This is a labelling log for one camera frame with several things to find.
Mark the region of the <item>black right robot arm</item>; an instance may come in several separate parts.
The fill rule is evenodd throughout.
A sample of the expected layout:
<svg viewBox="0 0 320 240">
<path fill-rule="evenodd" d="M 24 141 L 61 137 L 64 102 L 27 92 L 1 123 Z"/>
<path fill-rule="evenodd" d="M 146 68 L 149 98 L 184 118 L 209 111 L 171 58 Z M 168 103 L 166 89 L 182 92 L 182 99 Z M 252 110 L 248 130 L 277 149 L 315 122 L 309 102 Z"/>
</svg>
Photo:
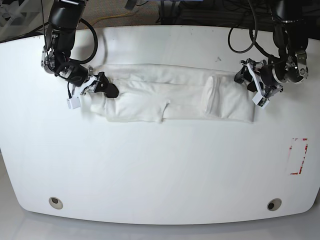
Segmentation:
<svg viewBox="0 0 320 240">
<path fill-rule="evenodd" d="M 84 88 L 85 92 L 103 93 L 106 98 L 115 99 L 119 96 L 119 90 L 105 73 L 92 74 L 84 67 L 96 56 L 99 45 L 96 31 L 82 18 L 85 6 L 85 0 L 53 2 L 48 17 L 48 28 L 44 31 L 41 66 L 47 73 L 65 80 L 68 85 L 82 87 L 88 84 Z M 93 36 L 93 51 L 84 60 L 71 58 L 79 23 L 87 26 Z"/>
</svg>

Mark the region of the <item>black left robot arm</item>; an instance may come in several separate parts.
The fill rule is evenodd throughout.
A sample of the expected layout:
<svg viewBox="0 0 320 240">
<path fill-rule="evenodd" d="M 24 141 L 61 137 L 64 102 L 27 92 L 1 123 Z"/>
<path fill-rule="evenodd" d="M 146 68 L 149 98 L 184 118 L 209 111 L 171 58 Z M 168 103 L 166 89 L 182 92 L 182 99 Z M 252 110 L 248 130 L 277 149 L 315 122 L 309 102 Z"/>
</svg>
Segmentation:
<svg viewBox="0 0 320 240">
<path fill-rule="evenodd" d="M 267 106 L 272 96 L 283 91 L 285 83 L 299 84 L 308 78 L 306 49 L 309 38 L 301 3 L 268 0 L 266 6 L 275 22 L 272 37 L 278 56 L 266 52 L 257 42 L 258 14 L 251 0 L 248 4 L 254 22 L 254 28 L 249 30 L 251 44 L 248 48 L 256 48 L 267 59 L 242 60 L 242 69 L 235 75 L 234 81 L 239 84 L 247 81 L 247 89 L 255 94 L 252 99 L 254 104 L 262 108 Z"/>
</svg>

